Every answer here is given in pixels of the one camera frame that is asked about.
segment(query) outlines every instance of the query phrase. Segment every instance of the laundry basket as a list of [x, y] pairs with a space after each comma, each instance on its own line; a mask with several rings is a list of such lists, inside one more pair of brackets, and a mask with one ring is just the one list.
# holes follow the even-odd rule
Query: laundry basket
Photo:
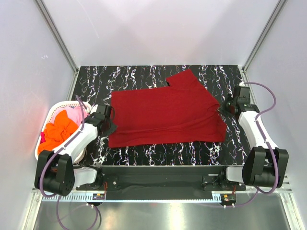
[[[92, 107], [90, 106], [89, 103], [87, 103], [87, 102], [83, 102], [83, 103], [84, 103], [87, 111], [90, 111], [92, 109]], [[46, 124], [51, 121], [51, 118], [54, 115], [55, 111], [59, 108], [64, 108], [64, 107], [67, 107], [67, 106], [70, 106], [72, 108], [80, 107], [78, 101], [64, 101], [64, 102], [59, 102], [59, 103], [55, 104], [49, 110], [49, 113], [47, 115], [47, 118], [46, 118], [45, 123], [44, 123], [43, 128], [42, 128], [42, 132], [44, 132]], [[36, 144], [36, 148], [35, 148], [35, 158], [37, 160], [38, 160], [37, 150], [38, 150], [38, 146], [40, 144], [40, 140], [41, 140], [41, 136], [39, 135], [39, 138], [38, 138], [38, 141], [37, 141], [37, 144]], [[84, 154], [85, 154], [85, 149], [83, 149], [82, 152], [77, 156], [74, 163], [78, 163], [79, 161], [81, 161], [82, 158], [84, 157]]]

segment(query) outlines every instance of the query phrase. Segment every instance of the red shirt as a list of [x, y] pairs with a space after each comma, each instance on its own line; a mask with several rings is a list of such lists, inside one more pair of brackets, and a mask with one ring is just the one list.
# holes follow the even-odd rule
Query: red shirt
[[169, 86], [112, 92], [117, 130], [109, 147], [190, 141], [225, 141], [217, 100], [191, 70], [166, 79]]

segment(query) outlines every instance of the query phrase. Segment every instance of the white wall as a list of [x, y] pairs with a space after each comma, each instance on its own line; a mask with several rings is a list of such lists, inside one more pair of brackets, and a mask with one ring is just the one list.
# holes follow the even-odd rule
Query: white wall
[[20, 229], [34, 187], [34, 148], [73, 73], [33, 0], [0, 3], [0, 225]]
[[[263, 116], [280, 148], [289, 152], [287, 174], [307, 227], [307, 1], [289, 0], [261, 46], [248, 76], [276, 94], [276, 109]], [[252, 86], [260, 110], [272, 104], [264, 90]]]
[[77, 65], [243, 65], [278, 0], [44, 0]]

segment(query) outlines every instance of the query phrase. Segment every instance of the orange cloth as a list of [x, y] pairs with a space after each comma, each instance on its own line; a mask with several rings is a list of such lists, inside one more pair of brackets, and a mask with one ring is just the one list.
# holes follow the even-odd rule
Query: orange cloth
[[44, 130], [46, 141], [38, 146], [38, 155], [43, 150], [53, 150], [68, 139], [77, 129], [76, 123], [69, 119], [66, 110], [63, 110], [56, 116], [54, 123], [46, 125]]

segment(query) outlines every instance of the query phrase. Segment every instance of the red sleeve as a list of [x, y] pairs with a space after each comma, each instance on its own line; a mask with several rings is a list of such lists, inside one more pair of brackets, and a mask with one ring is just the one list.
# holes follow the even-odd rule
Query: red sleeve
[[204, 88], [190, 69], [166, 78], [166, 82], [176, 88]]

